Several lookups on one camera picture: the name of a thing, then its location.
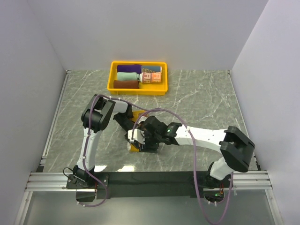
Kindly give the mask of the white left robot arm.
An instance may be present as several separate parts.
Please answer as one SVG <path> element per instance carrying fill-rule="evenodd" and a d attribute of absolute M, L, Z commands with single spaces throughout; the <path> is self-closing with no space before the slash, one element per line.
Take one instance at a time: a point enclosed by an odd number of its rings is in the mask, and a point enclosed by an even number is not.
<path fill-rule="evenodd" d="M 117 98 L 94 95 L 81 115 L 84 138 L 80 157 L 73 168 L 77 182 L 83 188 L 94 184 L 92 173 L 95 168 L 95 156 L 102 132 L 113 119 L 127 132 L 133 128 L 132 104 Z"/>

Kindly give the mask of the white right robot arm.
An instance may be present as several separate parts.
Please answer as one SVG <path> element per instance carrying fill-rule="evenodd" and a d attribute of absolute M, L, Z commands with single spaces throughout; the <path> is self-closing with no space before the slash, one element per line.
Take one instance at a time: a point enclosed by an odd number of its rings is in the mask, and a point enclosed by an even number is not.
<path fill-rule="evenodd" d="M 143 147 L 153 147 L 160 143 L 191 145 L 220 153 L 221 158 L 210 164 L 199 183 L 202 187 L 210 189 L 219 187 L 234 171 L 248 172 L 255 149 L 255 144 L 235 126 L 211 130 L 176 122 L 166 125 L 155 116 L 149 116 L 145 121 L 140 122 L 133 131 L 128 133 L 128 138 Z"/>

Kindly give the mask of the striped rabbit print towel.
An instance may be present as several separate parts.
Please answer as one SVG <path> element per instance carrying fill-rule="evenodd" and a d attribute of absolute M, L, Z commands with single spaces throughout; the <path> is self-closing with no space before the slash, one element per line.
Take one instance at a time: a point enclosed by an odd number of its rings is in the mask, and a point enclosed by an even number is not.
<path fill-rule="evenodd" d="M 139 81 L 141 83 L 161 83 L 162 73 L 161 72 L 142 72 L 139 75 Z"/>

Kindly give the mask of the yellow brown towel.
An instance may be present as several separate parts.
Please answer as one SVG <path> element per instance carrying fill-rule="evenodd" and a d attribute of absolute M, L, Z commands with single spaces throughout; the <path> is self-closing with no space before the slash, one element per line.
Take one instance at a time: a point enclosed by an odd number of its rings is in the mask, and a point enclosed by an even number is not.
<path fill-rule="evenodd" d="M 133 118 L 130 120 L 133 122 L 134 130 L 129 129 L 127 138 L 127 149 L 129 152 L 142 152 L 145 147 L 144 131 L 142 131 L 142 124 L 147 119 L 147 114 L 143 114 L 144 110 L 133 111 Z"/>

